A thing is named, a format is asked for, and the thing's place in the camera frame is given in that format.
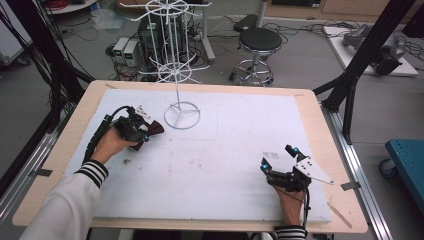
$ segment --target white wire stand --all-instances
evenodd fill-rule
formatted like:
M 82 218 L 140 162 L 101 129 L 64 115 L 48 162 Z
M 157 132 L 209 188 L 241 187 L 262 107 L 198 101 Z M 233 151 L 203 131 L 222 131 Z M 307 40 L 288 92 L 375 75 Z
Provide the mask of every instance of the white wire stand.
M 208 65 L 206 67 L 193 69 L 190 66 L 190 63 L 196 58 L 196 53 L 192 53 L 189 49 L 187 35 L 187 16 L 195 16 L 194 13 L 189 11 L 190 7 L 207 7 L 211 4 L 187 4 L 182 0 L 152 0 L 149 1 L 146 5 L 125 5 L 122 3 L 121 5 L 124 7 L 145 7 L 146 13 L 136 19 L 132 19 L 132 21 L 139 21 L 142 18 L 147 17 L 149 20 L 149 26 L 153 26 L 152 24 L 156 23 L 152 23 L 150 17 L 151 14 L 160 17 L 160 24 L 163 26 L 163 31 L 162 33 L 158 34 L 162 34 L 164 44 L 161 49 L 161 56 L 158 56 L 156 50 L 159 49 L 157 48 L 159 46 L 156 46 L 158 43 L 154 39 L 155 35 L 153 34 L 153 27 L 149 27 L 151 33 L 150 35 L 152 36 L 154 59 L 152 57 L 149 58 L 152 64 L 156 67 L 157 72 L 141 71 L 140 73 L 157 75 L 158 80 L 156 83 L 175 82 L 177 103 L 171 104 L 166 109 L 164 114 L 165 122 L 169 126 L 175 129 L 189 129 L 196 126 L 200 121 L 200 109 L 191 102 L 180 101 L 178 84 L 187 80 L 193 81 L 195 83 L 202 83 L 191 78 L 191 75 L 193 71 L 204 70 L 209 67 Z M 181 31 L 181 29 L 177 28 L 178 17 L 181 17 L 182 22 L 184 22 L 184 31 Z M 183 37 L 185 38 L 184 47 L 182 46 Z

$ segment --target desk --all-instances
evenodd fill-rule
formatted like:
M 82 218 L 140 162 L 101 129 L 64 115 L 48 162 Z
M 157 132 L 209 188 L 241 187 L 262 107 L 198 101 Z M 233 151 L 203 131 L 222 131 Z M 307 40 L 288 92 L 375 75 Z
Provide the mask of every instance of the desk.
M 362 210 L 352 190 L 344 191 L 341 184 L 349 182 L 346 171 L 334 144 L 329 128 L 322 115 L 317 99 L 312 91 L 301 89 L 253 88 L 239 86 L 181 84 L 184 92 L 245 93 L 262 95 L 293 96 L 301 115 L 308 137 L 311 152 L 325 171 L 332 177 L 334 185 L 324 185 L 328 207 L 333 221 L 323 224 L 308 224 L 309 232 L 314 233 L 362 233 L 367 224 Z M 28 225 L 36 215 L 48 191 L 61 179 L 84 130 L 97 109 L 103 93 L 107 89 L 141 89 L 152 91 L 174 91 L 173 84 L 136 82 L 95 81 L 90 84 L 80 104 L 58 139 L 43 168 L 51 169 L 50 177 L 37 177 L 27 196 L 13 217 L 16 225 Z M 95 218 L 92 227 L 181 229 L 181 230 L 222 230 L 222 231 L 272 231 L 278 222 L 262 221 L 218 221 L 218 220 L 152 220 L 152 219 L 112 219 Z

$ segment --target chair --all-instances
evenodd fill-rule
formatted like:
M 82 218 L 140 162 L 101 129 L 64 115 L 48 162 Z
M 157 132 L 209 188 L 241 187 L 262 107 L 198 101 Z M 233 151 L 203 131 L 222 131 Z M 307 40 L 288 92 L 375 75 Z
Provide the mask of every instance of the chair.
M 266 28 L 249 28 L 240 33 L 240 48 L 253 54 L 253 59 L 240 62 L 230 75 L 230 80 L 240 79 L 239 85 L 243 82 L 253 84 L 272 83 L 274 75 L 271 68 L 261 61 L 261 57 L 269 57 L 281 49 L 282 39 L 280 35 Z

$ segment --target gray floor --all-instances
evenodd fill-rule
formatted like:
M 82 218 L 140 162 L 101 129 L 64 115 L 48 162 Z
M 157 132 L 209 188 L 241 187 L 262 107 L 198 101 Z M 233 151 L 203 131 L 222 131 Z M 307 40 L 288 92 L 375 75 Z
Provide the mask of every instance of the gray floor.
M 89 12 L 80 11 L 64 14 L 57 21 L 61 25 L 75 24 L 88 18 Z M 211 20 L 210 30 L 228 21 L 226 18 Z M 294 28 L 317 23 L 287 19 L 266 21 Z M 105 55 L 105 49 L 115 43 L 118 37 L 133 35 L 138 23 L 126 20 L 123 29 L 98 32 L 91 27 L 91 22 L 75 27 L 77 35 L 65 39 L 65 43 L 91 75 L 96 79 L 108 79 L 114 74 L 114 70 L 112 61 Z M 231 28 L 231 24 L 222 24 L 218 30 Z M 214 34 L 236 35 L 236 32 L 220 31 Z M 343 72 L 327 39 L 306 32 L 287 37 L 288 43 L 268 59 L 275 74 L 275 82 L 270 87 L 314 89 Z M 232 68 L 249 57 L 242 50 L 237 50 L 237 38 L 210 38 L 210 42 L 216 61 L 209 69 L 195 72 L 193 77 L 204 84 L 234 85 L 234 82 L 228 80 Z M 409 54 L 405 58 L 412 66 L 424 68 L 423 61 Z M 1 175 L 49 111 L 48 92 L 47 85 L 34 65 L 10 66 L 0 72 Z M 323 100 L 327 95 L 328 93 L 321 94 L 318 99 Z M 353 146 L 394 239 L 424 239 L 424 219 L 401 178 L 384 179 L 379 173 L 378 164 L 389 157 L 384 147 L 388 140 L 422 139 L 423 106 L 422 72 L 414 78 L 363 75 L 357 86 L 352 122 Z M 17 239 L 23 230 L 11 223 L 13 213 L 12 211 L 0 226 L 1 239 Z M 91 239 L 117 239 L 117 236 L 116 230 L 95 229 Z M 198 239 L 198 236 L 196 232 L 185 234 L 186 239 Z M 369 230 L 365 234 L 337 234 L 336 239 L 374 239 L 374 236 Z

